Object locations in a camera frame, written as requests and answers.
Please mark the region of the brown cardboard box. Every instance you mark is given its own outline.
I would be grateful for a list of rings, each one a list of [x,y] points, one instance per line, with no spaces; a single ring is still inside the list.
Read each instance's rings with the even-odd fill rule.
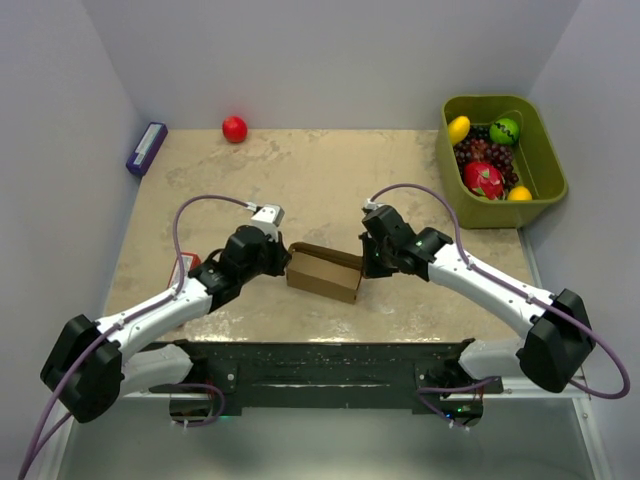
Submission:
[[[355,304],[363,259],[340,250],[305,242],[292,243],[286,282],[291,288],[347,304]]]

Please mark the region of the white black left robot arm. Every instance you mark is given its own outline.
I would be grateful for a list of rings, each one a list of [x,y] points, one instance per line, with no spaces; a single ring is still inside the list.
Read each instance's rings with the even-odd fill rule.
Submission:
[[[238,227],[217,259],[188,272],[184,282],[119,314],[67,321],[40,373],[43,383],[80,423],[104,414],[121,393],[123,367],[173,328],[235,300],[259,275],[282,276],[290,260],[275,225]]]

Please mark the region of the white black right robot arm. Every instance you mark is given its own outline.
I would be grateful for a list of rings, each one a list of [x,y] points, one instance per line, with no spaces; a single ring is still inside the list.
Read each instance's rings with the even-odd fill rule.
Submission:
[[[477,260],[446,234],[415,232],[389,205],[368,204],[362,223],[363,274],[415,275],[479,305],[515,332],[502,341],[475,340],[445,369],[448,386],[469,392],[488,377],[524,376],[560,393],[595,347],[584,333],[590,322],[582,298],[564,289],[554,294]]]

